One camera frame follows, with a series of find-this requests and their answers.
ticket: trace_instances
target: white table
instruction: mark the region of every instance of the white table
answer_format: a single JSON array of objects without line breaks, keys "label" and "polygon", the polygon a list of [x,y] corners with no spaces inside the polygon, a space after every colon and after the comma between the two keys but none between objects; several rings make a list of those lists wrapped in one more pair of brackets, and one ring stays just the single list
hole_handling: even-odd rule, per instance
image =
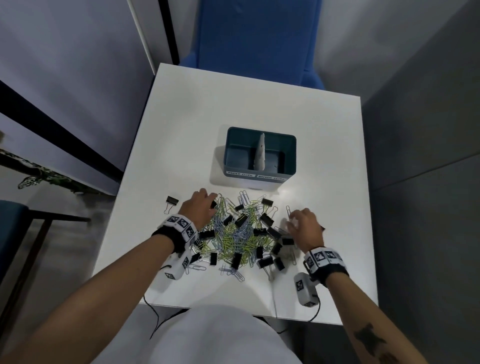
[{"label": "white table", "polygon": [[[350,276],[377,303],[372,225],[360,98],[305,87],[161,64],[120,186],[94,274],[147,239],[166,215],[168,195],[180,200],[205,187],[236,200],[245,180],[225,177],[223,147],[230,126],[297,137],[297,173],[268,191],[247,188],[251,199],[267,194],[279,211],[275,225],[309,207],[326,227],[325,245],[338,250]],[[190,270],[180,280],[159,273],[149,303],[193,307],[229,304],[253,315],[309,320],[315,308],[298,303],[289,265],[273,282],[257,267],[242,267],[245,281],[218,268]],[[314,322],[341,324],[328,290]]]}]

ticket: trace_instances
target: black tattoo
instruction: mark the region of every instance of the black tattoo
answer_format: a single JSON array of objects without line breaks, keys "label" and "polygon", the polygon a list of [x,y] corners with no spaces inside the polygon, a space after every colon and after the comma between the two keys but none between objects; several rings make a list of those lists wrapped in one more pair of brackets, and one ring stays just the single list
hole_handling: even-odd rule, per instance
[{"label": "black tattoo", "polygon": [[358,341],[361,341],[371,356],[375,356],[375,350],[379,344],[387,344],[385,340],[373,333],[373,325],[368,323],[362,330],[353,333]]},{"label": "black tattoo", "polygon": [[378,357],[380,364],[395,364],[398,363],[398,359],[395,355],[386,352]]}]

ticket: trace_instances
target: wristband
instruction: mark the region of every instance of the wristband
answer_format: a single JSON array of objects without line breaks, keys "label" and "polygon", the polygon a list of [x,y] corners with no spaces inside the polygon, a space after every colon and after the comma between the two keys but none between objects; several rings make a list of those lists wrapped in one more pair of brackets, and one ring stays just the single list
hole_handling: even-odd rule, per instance
[{"label": "wristband", "polygon": [[152,236],[161,234],[173,242],[173,252],[183,253],[198,238],[197,228],[194,223],[183,215],[172,215],[160,224]]},{"label": "wristband", "polygon": [[335,272],[345,273],[348,276],[347,266],[340,254],[332,248],[319,247],[305,254],[303,265],[307,268],[310,277],[326,287],[328,276]]}]

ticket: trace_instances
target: white shirt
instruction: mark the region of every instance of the white shirt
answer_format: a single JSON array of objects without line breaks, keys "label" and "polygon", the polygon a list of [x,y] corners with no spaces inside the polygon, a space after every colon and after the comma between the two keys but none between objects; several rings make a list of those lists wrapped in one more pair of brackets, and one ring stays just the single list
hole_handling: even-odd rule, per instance
[{"label": "white shirt", "polygon": [[141,364],[300,364],[265,322],[237,308],[206,305],[165,322]]}]

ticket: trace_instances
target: divided storage box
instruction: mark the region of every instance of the divided storage box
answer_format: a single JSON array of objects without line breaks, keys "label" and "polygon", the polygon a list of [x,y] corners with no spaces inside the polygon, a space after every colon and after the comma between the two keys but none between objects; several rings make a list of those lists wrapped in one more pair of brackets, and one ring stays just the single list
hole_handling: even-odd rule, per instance
[{"label": "divided storage box", "polygon": [[[265,134],[265,169],[253,163],[258,142]],[[283,183],[297,171],[297,139],[293,135],[230,127],[227,132],[223,173],[227,177]]]}]

